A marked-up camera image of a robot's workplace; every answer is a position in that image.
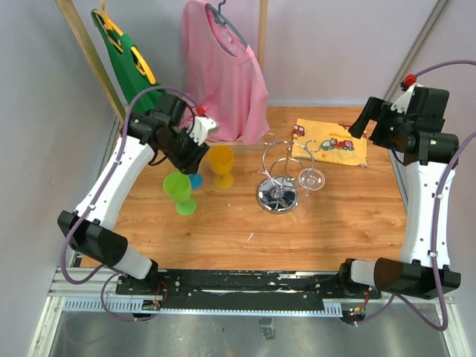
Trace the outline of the orange plastic wine glass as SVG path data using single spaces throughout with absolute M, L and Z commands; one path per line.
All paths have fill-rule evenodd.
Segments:
M 214 186 L 220 190 L 229 189 L 234 183 L 234 178 L 231 175 L 234 163 L 233 150 L 225 145 L 213 146 L 209 150 L 208 159 L 214 173 Z

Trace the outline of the clear wine glass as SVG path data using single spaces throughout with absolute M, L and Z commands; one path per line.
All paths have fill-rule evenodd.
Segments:
M 318 191 L 324 187 L 326 179 L 324 174 L 315 168 L 306 168 L 298 176 L 298 182 L 304 189 L 304 195 L 309 196 L 313 191 Z

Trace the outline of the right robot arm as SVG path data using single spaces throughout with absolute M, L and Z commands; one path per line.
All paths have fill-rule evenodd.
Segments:
M 338 291 L 347 298 L 373 287 L 380 292 L 430 300 L 454 291 L 461 275 L 450 269 L 447 248 L 448 198 L 460 147 L 442 131 L 449 93 L 414 83 L 395 102 L 370 97 L 348 132 L 360 138 L 370 121 L 370 141 L 403 153 L 408 206 L 398 260 L 348 259 L 338 272 Z

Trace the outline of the green plastic wine glass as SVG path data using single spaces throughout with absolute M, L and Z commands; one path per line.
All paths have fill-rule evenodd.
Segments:
M 196 201 L 191 196 L 192 188 L 187 175 L 174 172 L 166 176 L 163 181 L 164 192 L 175 202 L 176 212 L 182 216 L 189 216 L 196 210 Z

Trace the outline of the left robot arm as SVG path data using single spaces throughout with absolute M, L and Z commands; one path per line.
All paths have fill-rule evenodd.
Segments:
M 136 251 L 113 228 L 137 177 L 153 165 L 159 153 L 176 169 L 170 179 L 177 210 L 184 215 L 195 210 L 190 176 L 197 174 L 209 150 L 206 140 L 219 124 L 199 107 L 191 112 L 191 124 L 182 126 L 182 116 L 189 108 L 182 97 L 165 92 L 154 109 L 143 114 L 128 109 L 123 131 L 99 179 L 72 212 L 64 210 L 57 219 L 66 248 L 125 274 L 145 295 L 160 285 L 158 264 Z

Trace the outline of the blue plastic wine glass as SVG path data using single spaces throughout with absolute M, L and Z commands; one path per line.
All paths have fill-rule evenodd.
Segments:
M 190 174 L 189 176 L 190 186 L 192 190 L 198 190 L 203 185 L 203 176 L 200 173 Z

